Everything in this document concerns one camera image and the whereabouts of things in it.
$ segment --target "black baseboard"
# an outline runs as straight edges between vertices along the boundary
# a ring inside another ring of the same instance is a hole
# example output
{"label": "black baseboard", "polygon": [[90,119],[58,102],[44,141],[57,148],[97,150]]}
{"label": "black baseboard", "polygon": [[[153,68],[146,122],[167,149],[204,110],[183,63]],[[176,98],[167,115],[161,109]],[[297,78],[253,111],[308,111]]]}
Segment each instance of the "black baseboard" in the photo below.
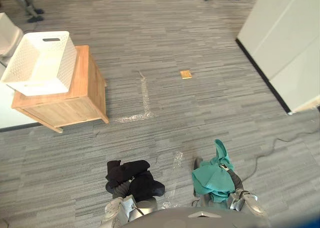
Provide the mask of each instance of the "black baseboard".
{"label": "black baseboard", "polygon": [[31,123],[31,124],[23,124],[23,125],[12,126],[12,127],[8,127],[8,128],[2,128],[2,129],[0,129],[0,133],[7,132],[7,131],[18,130],[18,129],[26,129],[26,128],[37,127],[37,126],[40,126],[40,125],[41,125],[40,123]]}
{"label": "black baseboard", "polygon": [[290,108],[287,106],[287,104],[285,103],[285,101],[282,99],[282,97],[280,96],[280,94],[276,91],[276,89],[272,86],[272,84],[269,82],[269,79],[266,77],[266,75],[263,73],[263,71],[259,68],[258,64],[254,61],[254,59],[251,57],[251,55],[249,54],[249,52],[246,50],[246,48],[243,46],[243,44],[241,43],[241,41],[239,39],[235,40],[236,43],[238,44],[238,46],[241,48],[241,50],[243,51],[243,53],[246,55],[246,57],[249,59],[250,63],[254,66],[255,70],[260,74],[261,78],[263,79],[263,81],[265,82],[265,84],[268,86],[268,88],[270,89],[270,91],[273,93],[273,95],[275,96],[275,98],[278,100],[278,102],[281,104],[281,106],[283,107],[283,109],[285,110],[285,112],[291,113]]}

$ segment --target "tape mark on floor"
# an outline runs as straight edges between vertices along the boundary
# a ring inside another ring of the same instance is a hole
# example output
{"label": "tape mark on floor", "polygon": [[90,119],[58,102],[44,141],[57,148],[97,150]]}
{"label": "tape mark on floor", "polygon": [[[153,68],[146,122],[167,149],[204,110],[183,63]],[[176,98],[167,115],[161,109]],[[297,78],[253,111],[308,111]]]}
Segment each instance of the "tape mark on floor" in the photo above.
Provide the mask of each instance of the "tape mark on floor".
{"label": "tape mark on floor", "polygon": [[143,100],[143,107],[144,107],[144,114],[136,114],[129,117],[118,118],[115,121],[118,123],[128,123],[138,120],[146,120],[154,116],[154,114],[150,111],[149,107],[149,95],[147,89],[147,79],[142,73],[139,71],[141,75],[141,93],[142,93],[142,100]]}

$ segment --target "basket handle hole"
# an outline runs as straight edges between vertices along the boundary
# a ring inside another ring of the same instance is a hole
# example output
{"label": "basket handle hole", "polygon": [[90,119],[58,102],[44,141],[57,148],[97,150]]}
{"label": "basket handle hole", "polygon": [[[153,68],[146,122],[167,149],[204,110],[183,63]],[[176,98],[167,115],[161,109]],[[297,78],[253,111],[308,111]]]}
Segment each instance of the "basket handle hole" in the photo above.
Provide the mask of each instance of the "basket handle hole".
{"label": "basket handle hole", "polygon": [[52,41],[60,41],[58,38],[52,38],[52,39],[43,39],[45,42],[52,42]]}

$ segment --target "gray carpet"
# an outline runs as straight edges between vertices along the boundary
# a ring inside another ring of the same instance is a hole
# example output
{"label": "gray carpet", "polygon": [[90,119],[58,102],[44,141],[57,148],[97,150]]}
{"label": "gray carpet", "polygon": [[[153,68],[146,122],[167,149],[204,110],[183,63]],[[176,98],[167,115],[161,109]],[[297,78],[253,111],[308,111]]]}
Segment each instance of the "gray carpet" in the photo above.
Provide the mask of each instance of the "gray carpet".
{"label": "gray carpet", "polygon": [[[46,12],[37,25],[13,0],[1,0],[0,12],[24,31],[68,30],[90,45],[108,83],[110,124],[0,134],[0,217],[12,228],[98,227],[111,199],[108,160],[147,160],[166,185],[159,206],[189,206],[193,160],[213,157],[214,139],[245,178],[274,138],[319,130],[317,110],[285,114],[235,43],[255,0],[35,1]],[[186,69],[193,78],[182,80]],[[319,133],[300,136],[277,143],[244,186],[273,221],[304,215],[320,210],[319,165]]]}

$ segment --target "green towel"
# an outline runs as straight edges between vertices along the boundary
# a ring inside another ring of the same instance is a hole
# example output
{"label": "green towel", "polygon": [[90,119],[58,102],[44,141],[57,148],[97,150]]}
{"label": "green towel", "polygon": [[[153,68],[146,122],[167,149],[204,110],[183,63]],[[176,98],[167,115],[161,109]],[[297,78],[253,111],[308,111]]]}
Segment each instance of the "green towel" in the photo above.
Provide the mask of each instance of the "green towel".
{"label": "green towel", "polygon": [[196,193],[210,194],[214,202],[222,202],[235,191],[235,185],[229,173],[219,165],[225,164],[231,170],[234,170],[234,166],[230,163],[228,152],[222,141],[216,139],[214,143],[216,157],[210,161],[201,162],[200,167],[192,172],[192,180]]}

